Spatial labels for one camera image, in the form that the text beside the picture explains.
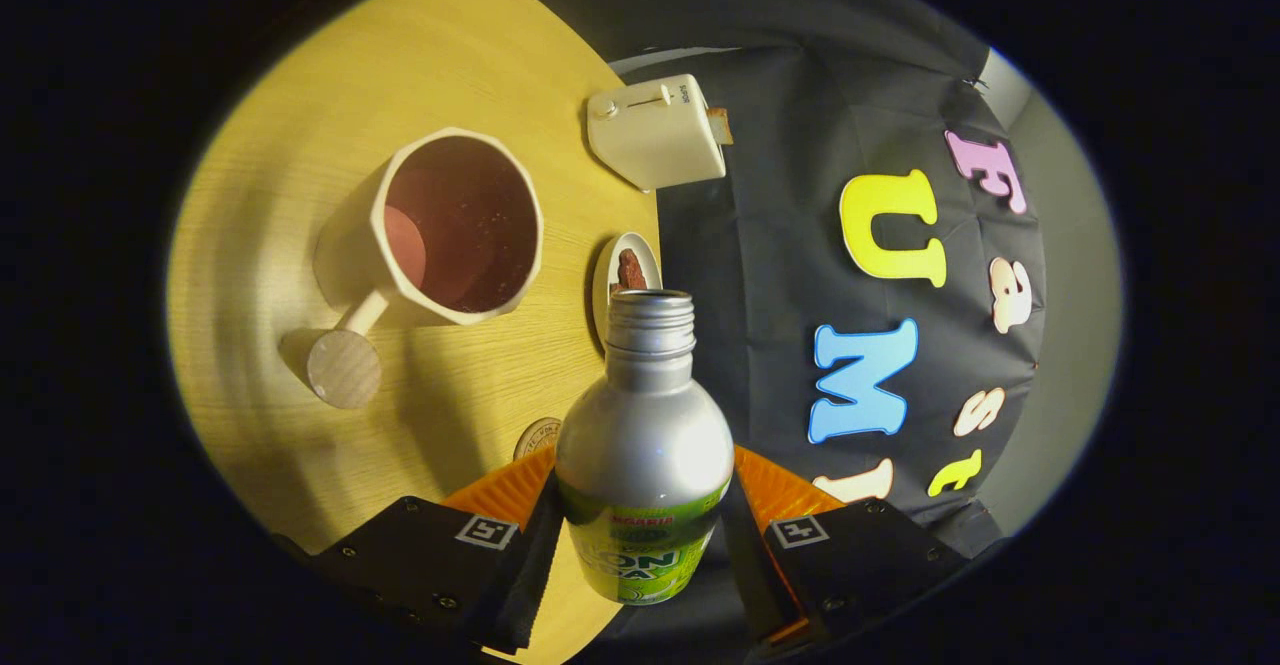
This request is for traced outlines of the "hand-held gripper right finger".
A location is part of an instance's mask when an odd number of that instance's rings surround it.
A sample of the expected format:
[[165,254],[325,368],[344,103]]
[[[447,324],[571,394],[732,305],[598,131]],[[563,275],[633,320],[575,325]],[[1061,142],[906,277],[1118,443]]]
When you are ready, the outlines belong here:
[[735,450],[719,513],[753,659],[833,650],[970,563],[882,497],[841,503],[749,448]]

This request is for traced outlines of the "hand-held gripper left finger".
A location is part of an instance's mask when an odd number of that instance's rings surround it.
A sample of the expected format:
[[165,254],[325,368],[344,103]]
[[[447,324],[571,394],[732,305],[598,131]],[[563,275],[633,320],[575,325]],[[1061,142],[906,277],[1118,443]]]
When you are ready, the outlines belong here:
[[530,646],[563,522],[554,448],[440,503],[403,496],[305,563],[364,607],[451,646]]

